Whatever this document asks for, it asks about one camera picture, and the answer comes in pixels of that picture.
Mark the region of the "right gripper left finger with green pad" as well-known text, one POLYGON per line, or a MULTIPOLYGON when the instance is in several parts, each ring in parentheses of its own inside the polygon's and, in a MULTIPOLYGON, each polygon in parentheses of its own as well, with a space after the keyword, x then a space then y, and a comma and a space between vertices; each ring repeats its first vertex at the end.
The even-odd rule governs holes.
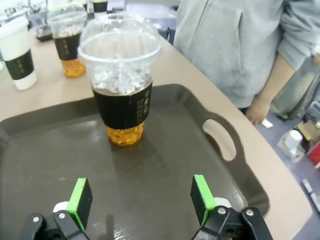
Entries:
POLYGON ((78 178, 68 201, 55 205, 52 213, 29 214, 21 228, 20 240, 88 240, 85 230, 93 194, 86 177, 78 178))

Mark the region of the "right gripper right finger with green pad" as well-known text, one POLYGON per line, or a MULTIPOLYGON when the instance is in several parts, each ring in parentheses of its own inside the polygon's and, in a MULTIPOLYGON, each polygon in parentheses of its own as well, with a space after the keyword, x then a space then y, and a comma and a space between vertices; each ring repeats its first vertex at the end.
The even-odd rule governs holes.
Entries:
POLYGON ((200 228, 194 240, 270 240, 272 235, 256 207, 236 211, 230 202, 214 197, 203 175, 192 178, 190 197, 200 228))

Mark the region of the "person's left hand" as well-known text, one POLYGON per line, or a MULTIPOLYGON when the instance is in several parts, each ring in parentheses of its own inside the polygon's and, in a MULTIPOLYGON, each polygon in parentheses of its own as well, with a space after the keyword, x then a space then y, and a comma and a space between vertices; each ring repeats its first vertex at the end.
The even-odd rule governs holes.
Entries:
POLYGON ((264 99, 261 97, 255 97, 247 109, 245 116, 254 125, 261 124, 266 118, 271 101, 269 99, 264 99))

